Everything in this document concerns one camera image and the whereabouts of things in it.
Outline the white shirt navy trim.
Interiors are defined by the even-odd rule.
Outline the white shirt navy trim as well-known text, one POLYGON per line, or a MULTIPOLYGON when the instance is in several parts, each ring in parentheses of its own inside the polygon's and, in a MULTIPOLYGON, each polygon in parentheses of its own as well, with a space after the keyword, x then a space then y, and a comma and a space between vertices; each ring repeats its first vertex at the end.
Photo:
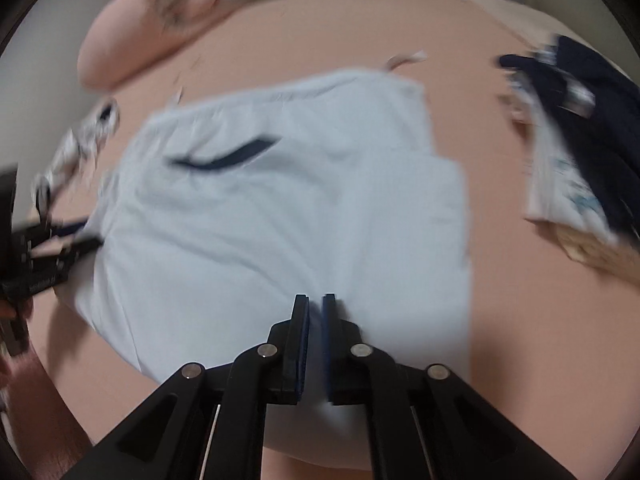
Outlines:
POLYGON ((151 115, 56 293, 142 374, 232 362, 334 295, 398 363, 469 370, 465 176, 422 84, 348 68, 151 115))

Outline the small white navy garment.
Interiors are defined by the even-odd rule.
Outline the small white navy garment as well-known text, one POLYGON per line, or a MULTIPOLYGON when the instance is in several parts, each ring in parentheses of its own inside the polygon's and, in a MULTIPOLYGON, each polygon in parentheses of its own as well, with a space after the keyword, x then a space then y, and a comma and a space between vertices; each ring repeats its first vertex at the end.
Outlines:
POLYGON ((119 105, 109 98, 62 135, 52 160, 32 180, 32 203, 41 221, 50 219, 58 196, 70 184, 80 178, 92 179, 100 154, 119 121, 119 105))

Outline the pink bed sheet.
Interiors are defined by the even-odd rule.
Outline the pink bed sheet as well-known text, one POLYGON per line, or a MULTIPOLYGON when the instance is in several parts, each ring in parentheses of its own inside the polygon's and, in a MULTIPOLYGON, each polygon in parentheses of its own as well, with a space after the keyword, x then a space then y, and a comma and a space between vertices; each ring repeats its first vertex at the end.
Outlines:
POLYGON ((193 102, 424 51, 399 73, 424 85, 437 149, 468 179, 472 385, 576 477, 602 479, 639 425, 639 292, 522 216, 525 146, 494 61, 533 47, 471 0, 265 0, 120 88, 100 165, 175 94, 193 102))

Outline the person pink clothing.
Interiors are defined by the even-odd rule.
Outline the person pink clothing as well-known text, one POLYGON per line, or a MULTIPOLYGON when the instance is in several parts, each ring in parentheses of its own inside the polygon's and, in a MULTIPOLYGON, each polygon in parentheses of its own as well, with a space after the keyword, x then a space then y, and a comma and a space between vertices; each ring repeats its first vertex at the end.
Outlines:
POLYGON ((65 404, 34 348, 1 358, 1 393, 17 455, 35 479, 59 479, 92 442, 65 404))

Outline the folded tan garment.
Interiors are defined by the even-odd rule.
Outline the folded tan garment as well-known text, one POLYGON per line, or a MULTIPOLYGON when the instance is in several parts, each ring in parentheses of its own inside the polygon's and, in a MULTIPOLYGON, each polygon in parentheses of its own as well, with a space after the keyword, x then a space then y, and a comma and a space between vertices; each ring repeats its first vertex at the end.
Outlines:
POLYGON ((639 285, 639 251, 631 244, 606 244, 595 235, 554 224, 552 231, 568 258, 639 285))

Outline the folded white printed garment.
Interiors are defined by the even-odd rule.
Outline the folded white printed garment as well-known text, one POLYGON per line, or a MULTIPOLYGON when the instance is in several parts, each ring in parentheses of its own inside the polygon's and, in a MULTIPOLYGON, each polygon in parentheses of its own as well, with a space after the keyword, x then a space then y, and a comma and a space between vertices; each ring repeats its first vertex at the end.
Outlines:
POLYGON ((541 104, 527 77, 509 77, 512 114, 530 134, 530 163, 525 217, 571 228, 616 246, 620 237, 608 226, 604 211, 580 174, 558 123, 541 104))

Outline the rolled pink quilt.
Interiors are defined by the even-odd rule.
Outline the rolled pink quilt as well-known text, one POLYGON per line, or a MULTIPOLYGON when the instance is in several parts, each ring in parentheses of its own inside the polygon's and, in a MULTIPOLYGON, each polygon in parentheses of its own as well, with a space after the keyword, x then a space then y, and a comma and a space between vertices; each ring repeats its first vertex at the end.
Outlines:
POLYGON ((244 0, 111 0, 79 49, 78 80, 112 90, 238 10, 244 0))

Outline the folded navy garment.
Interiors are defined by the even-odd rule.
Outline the folded navy garment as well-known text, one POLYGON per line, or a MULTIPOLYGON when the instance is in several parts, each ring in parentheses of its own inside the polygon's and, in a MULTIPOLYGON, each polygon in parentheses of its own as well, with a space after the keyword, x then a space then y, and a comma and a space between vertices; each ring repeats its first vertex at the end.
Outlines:
POLYGON ((560 127, 614 231, 639 238, 639 87, 600 53, 567 37, 531 56, 501 55, 560 127))

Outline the light pink blanket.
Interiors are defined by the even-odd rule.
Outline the light pink blanket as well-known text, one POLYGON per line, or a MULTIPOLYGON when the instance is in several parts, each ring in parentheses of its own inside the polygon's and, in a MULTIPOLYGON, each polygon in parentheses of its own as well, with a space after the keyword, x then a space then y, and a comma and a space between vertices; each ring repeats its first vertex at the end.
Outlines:
POLYGON ((615 16, 598 0, 560 9, 563 22, 541 10, 511 0, 469 0, 529 47, 567 36, 602 54, 615 68, 639 82, 639 55, 615 16))

